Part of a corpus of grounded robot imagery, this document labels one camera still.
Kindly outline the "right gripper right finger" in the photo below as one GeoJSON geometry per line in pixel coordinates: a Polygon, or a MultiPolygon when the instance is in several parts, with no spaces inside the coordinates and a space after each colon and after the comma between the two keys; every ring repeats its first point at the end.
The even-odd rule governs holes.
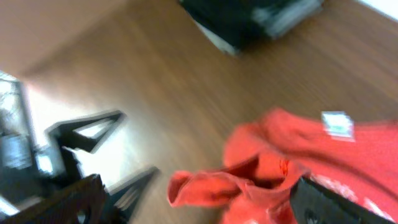
{"type": "Polygon", "coordinates": [[[290,206],[298,224],[393,224],[306,178],[292,187],[290,206]]]}

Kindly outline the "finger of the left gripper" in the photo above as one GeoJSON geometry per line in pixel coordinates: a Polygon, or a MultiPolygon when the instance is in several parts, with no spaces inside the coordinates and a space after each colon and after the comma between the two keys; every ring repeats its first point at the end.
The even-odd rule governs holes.
{"type": "Polygon", "coordinates": [[[136,174],[113,191],[106,193],[105,223],[129,223],[139,208],[151,183],[159,175],[157,167],[149,167],[136,174]]]}
{"type": "Polygon", "coordinates": [[[125,113],[120,110],[93,114],[78,119],[59,121],[46,129],[50,143],[50,161],[52,172],[49,177],[55,180],[79,180],[82,174],[75,158],[75,149],[81,149],[90,154],[95,153],[100,145],[114,132],[125,119],[125,113]],[[85,126],[107,120],[110,124],[104,131],[93,137],[84,136],[77,132],[85,126]]]}

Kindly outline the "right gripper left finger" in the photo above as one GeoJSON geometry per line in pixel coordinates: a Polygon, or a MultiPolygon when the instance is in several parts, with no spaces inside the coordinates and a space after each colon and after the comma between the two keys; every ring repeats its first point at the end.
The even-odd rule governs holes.
{"type": "Polygon", "coordinates": [[[86,215],[86,223],[99,223],[106,201],[101,177],[92,174],[15,215],[1,224],[15,223],[78,223],[78,213],[86,215]]]}

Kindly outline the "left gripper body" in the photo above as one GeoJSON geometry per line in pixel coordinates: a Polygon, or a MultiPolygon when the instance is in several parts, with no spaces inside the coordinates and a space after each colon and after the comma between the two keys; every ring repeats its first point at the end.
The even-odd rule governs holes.
{"type": "Polygon", "coordinates": [[[64,187],[49,146],[37,144],[27,88],[1,72],[1,214],[15,215],[64,187]]]}

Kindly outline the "red orange t-shirt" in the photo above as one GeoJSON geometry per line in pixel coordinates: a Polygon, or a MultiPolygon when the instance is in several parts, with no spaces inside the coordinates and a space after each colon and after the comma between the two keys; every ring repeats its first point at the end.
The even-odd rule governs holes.
{"type": "Polygon", "coordinates": [[[223,207],[222,223],[294,223],[292,187],[306,177],[392,222],[397,221],[397,121],[352,125],[338,139],[323,121],[280,108],[239,125],[218,170],[178,171],[173,207],[223,207]]]}

